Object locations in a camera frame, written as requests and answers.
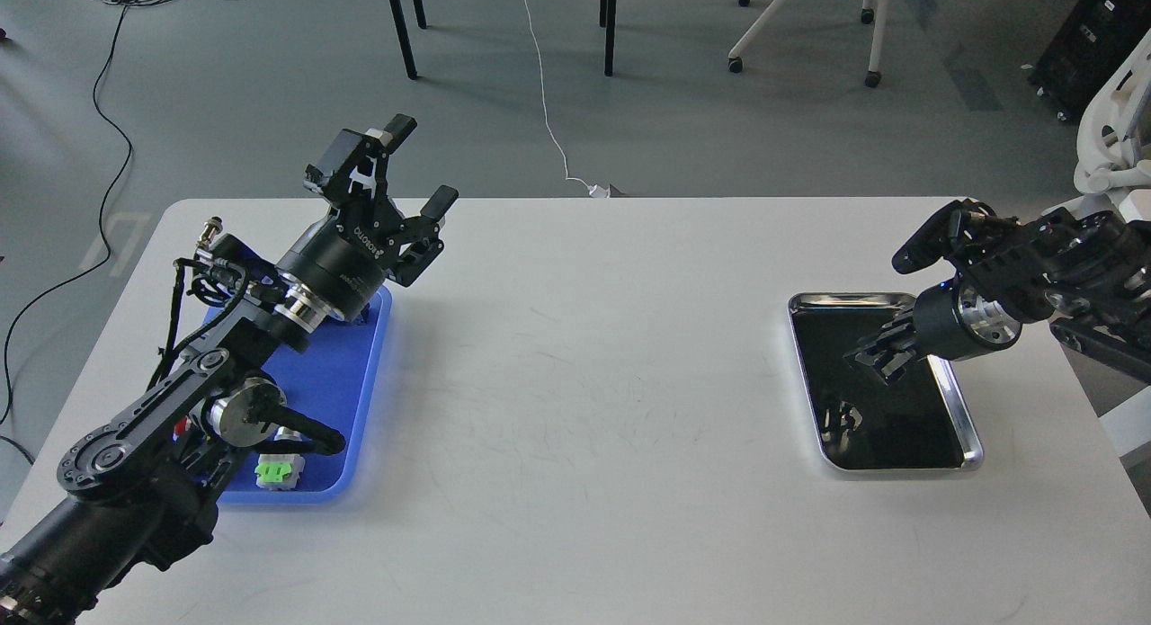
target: stainless steel tray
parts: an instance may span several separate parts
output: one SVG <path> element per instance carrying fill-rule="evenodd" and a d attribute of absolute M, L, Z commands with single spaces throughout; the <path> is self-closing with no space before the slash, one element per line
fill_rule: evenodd
<path fill-rule="evenodd" d="M 913 302 L 909 294 L 798 294 L 787 305 L 820 452 L 840 471 L 974 470 L 983 462 L 951 363 L 929 356 L 885 387 L 843 356 Z"/>

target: screw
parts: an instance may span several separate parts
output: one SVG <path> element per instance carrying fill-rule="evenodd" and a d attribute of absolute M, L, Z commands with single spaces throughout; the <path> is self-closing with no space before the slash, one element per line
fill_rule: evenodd
<path fill-rule="evenodd" d="M 109 445 L 96 457 L 96 470 L 108 470 L 124 458 L 124 449 L 120 445 Z"/>

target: office chair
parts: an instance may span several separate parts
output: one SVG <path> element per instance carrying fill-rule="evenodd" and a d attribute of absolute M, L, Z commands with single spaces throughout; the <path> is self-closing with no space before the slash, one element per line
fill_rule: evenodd
<path fill-rule="evenodd" d="M 1135 188 L 1151 188 L 1149 106 L 1151 31 L 1083 112 L 1075 143 L 1075 188 L 1081 193 L 1118 201 Z"/>
<path fill-rule="evenodd" d="M 738 0 L 739 6 L 748 6 L 752 0 Z M 727 52 L 727 68 L 732 73 L 742 73 L 744 59 L 740 59 L 740 54 L 747 48 L 748 44 L 755 39 L 760 30 L 767 25 L 768 20 L 776 15 L 778 10 L 783 9 L 783 6 L 788 0 L 773 0 L 763 14 L 752 23 L 752 26 L 744 32 L 744 38 L 739 39 L 735 47 Z M 879 85 L 879 79 L 883 75 L 879 73 L 879 55 L 883 52 L 883 35 L 884 30 L 887 28 L 887 0 L 863 0 L 863 12 L 860 13 L 860 22 L 864 25 L 870 25 L 875 23 L 875 32 L 871 35 L 871 59 L 868 62 L 867 77 L 863 79 L 863 84 L 867 87 L 874 89 Z"/>

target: plastic tray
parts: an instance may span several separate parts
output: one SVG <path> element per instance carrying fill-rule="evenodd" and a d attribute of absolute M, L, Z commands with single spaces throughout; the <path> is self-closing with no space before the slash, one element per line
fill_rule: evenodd
<path fill-rule="evenodd" d="M 328 320 L 312 334 L 303 355 L 288 348 L 275 351 L 264 371 L 283 389 L 288 406 L 340 429 L 348 447 L 330 457 L 304 455 L 304 472 L 294 490 L 258 487 L 258 456 L 250 453 L 220 496 L 220 503 L 319 504 L 348 487 L 356 473 L 390 312 L 391 295 L 381 288 L 368 304 L 367 322 Z"/>

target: black cabinet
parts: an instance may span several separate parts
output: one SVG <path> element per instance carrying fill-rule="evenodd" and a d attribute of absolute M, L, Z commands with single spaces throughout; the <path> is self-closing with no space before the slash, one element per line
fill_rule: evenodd
<path fill-rule="evenodd" d="M 1077 120 L 1151 26 L 1151 0 L 1080 0 L 1036 63 L 1031 83 L 1062 121 Z"/>

